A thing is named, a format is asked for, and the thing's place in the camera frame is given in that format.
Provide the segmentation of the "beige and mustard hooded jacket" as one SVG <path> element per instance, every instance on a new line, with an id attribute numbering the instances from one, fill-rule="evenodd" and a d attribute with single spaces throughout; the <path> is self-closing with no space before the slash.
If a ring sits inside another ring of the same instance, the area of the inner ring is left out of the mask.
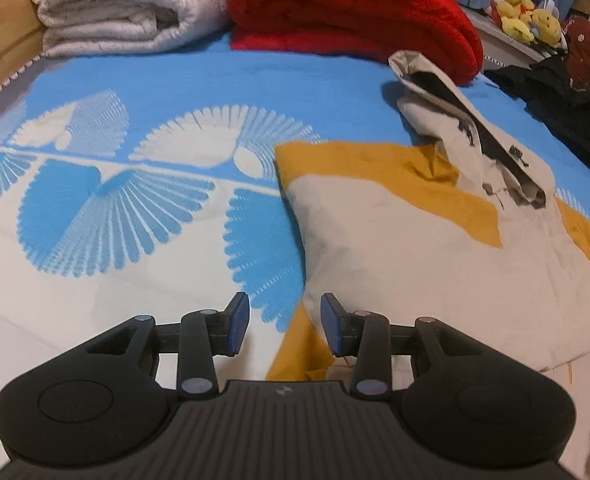
<path id="1" fill-rule="evenodd" d="M 301 303 L 272 380 L 342 377 L 324 294 L 396 324 L 424 315 L 556 379 L 578 404 L 563 462 L 590 479 L 590 220 L 549 165 L 414 51 L 389 60 L 415 146 L 289 142 L 275 151 L 304 245 Z"/>

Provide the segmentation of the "black clothes pile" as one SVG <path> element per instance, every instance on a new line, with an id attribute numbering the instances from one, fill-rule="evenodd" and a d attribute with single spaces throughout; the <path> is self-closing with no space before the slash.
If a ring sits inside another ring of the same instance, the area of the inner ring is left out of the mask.
<path id="1" fill-rule="evenodd" d="M 572 88 L 561 58 L 486 70 L 485 75 L 508 96 L 524 101 L 527 112 L 590 169 L 590 91 Z"/>

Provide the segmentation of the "blue and white bedsheet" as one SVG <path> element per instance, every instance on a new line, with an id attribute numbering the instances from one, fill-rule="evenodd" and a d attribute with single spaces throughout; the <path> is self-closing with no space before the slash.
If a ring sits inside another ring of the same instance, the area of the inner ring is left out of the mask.
<path id="1" fill-rule="evenodd" d="M 385 400 L 350 394 L 353 356 L 331 352 L 342 377 L 268 376 L 306 284 L 275 151 L 417 145 L 389 61 L 216 44 L 37 60 L 16 80 L 0 97 L 0 478 L 581 478 L 563 462 L 569 390 L 433 316 L 388 318 Z M 486 75 L 455 87 L 590 220 L 590 171 L 523 102 Z M 249 324 L 214 357 L 219 394 L 181 398 L 181 318 L 237 292 Z"/>

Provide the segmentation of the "red folded blanket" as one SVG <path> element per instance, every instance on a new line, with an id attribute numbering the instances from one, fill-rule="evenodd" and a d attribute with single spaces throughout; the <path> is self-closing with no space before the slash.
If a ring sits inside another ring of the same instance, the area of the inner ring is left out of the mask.
<path id="1" fill-rule="evenodd" d="M 481 40 L 455 0 L 229 0 L 235 50 L 351 55 L 385 63 L 417 51 L 456 84 L 484 60 Z"/>

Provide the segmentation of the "grey-white folded blanket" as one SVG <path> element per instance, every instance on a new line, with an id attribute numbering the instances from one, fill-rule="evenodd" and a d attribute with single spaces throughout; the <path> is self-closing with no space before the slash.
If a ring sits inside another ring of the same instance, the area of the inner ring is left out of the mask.
<path id="1" fill-rule="evenodd" d="M 166 52 L 229 21 L 228 0 L 32 0 L 46 27 L 43 53 L 59 56 Z"/>

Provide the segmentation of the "yellow plush toys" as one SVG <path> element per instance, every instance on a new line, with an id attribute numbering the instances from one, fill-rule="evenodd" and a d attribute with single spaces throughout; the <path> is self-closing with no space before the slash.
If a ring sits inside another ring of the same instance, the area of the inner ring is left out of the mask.
<path id="1" fill-rule="evenodd" d="M 506 36 L 520 44 L 567 49 L 554 0 L 490 0 L 485 14 Z"/>

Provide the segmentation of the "dark red cushion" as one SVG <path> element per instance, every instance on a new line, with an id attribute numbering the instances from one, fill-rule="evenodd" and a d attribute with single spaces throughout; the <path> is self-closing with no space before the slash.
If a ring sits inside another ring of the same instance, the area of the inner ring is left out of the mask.
<path id="1" fill-rule="evenodd" d="M 590 90 L 590 21 L 572 16 L 562 26 L 568 47 L 565 65 L 572 88 Z"/>

